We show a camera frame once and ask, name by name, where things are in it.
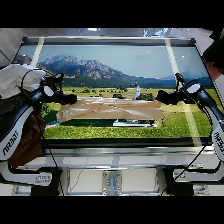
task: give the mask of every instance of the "brown bag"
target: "brown bag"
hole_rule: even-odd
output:
[[[13,168],[23,166],[42,154],[40,144],[41,132],[36,117],[38,118],[41,132],[46,127],[46,123],[40,113],[36,116],[31,114],[28,117],[23,126],[20,143],[9,159],[9,165]]]

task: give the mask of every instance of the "screen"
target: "screen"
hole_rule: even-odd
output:
[[[92,112],[95,113],[80,112],[78,116],[77,112],[67,119],[63,119],[66,108],[60,104],[44,104],[46,138],[183,138],[209,135],[210,123],[197,105],[183,102],[177,105],[155,104],[159,90],[173,92],[176,86],[166,46],[43,45],[39,53],[36,53],[36,48],[34,45],[21,46],[14,63],[26,55],[28,61],[37,61],[37,67],[54,74],[64,73],[64,93],[76,94],[84,102],[67,108],[69,113],[85,109],[86,102],[93,107],[96,101],[99,105],[99,100],[101,106],[104,102],[110,104],[107,115],[94,107]],[[172,46],[172,51],[185,81],[198,79],[223,110],[197,49]],[[132,104],[141,104],[142,101],[147,101],[151,111],[147,112],[141,106],[132,109]],[[128,113],[123,113],[126,110],[123,102],[131,104]],[[147,113],[147,116],[140,116],[141,113]]]

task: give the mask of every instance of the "crumpled brown paper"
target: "crumpled brown paper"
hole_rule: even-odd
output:
[[[161,103],[131,99],[78,97],[77,103],[61,106],[60,122],[71,119],[159,120],[164,117]]]

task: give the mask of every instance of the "blue sky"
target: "blue sky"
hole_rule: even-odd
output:
[[[22,46],[19,54],[33,57],[36,46]],[[207,76],[207,71],[193,47],[173,47],[180,73]],[[162,78],[173,74],[165,46],[118,45],[44,45],[38,62],[55,55],[97,60],[127,75]]]

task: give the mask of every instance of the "grass field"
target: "grass field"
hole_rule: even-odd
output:
[[[126,98],[134,98],[134,88],[129,88],[127,92],[120,92],[121,90],[115,88],[88,88],[90,93],[82,93],[85,87],[64,87],[65,94],[76,94],[78,96],[99,96],[100,90],[103,97],[112,97],[115,93],[122,94]],[[159,89],[144,89],[141,88],[141,93],[152,93],[154,97],[157,96]],[[166,89],[168,92],[174,91],[173,89]],[[218,96],[214,89],[207,89],[208,93],[216,100],[219,108],[223,110]],[[45,117],[46,122],[56,119],[56,113],[60,109],[60,104],[49,104],[50,113]],[[201,112],[197,105],[190,105],[193,113],[199,136],[208,136],[211,126],[206,115]],[[191,137],[189,124],[186,120],[186,115],[182,103],[178,105],[164,105],[162,104],[165,119],[162,121],[161,128],[133,128],[133,127],[102,127],[101,121],[105,120],[71,120],[65,122],[57,127],[46,129],[46,138],[178,138],[178,137]],[[113,121],[106,121],[106,125],[110,125]]]

